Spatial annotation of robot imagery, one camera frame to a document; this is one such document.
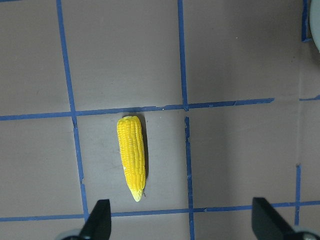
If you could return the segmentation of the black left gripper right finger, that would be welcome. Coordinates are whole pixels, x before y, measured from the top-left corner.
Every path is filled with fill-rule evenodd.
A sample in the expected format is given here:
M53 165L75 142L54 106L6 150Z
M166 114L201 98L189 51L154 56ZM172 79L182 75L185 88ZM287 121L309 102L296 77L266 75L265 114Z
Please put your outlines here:
M263 197L252 199L251 227L258 240L294 240L296 232Z

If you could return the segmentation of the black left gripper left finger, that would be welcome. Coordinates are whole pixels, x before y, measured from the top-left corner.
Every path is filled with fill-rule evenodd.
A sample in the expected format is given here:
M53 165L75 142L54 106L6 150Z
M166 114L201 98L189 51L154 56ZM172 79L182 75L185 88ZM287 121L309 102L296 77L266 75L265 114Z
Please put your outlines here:
M79 233L81 240L108 240L111 236L109 199L98 200Z

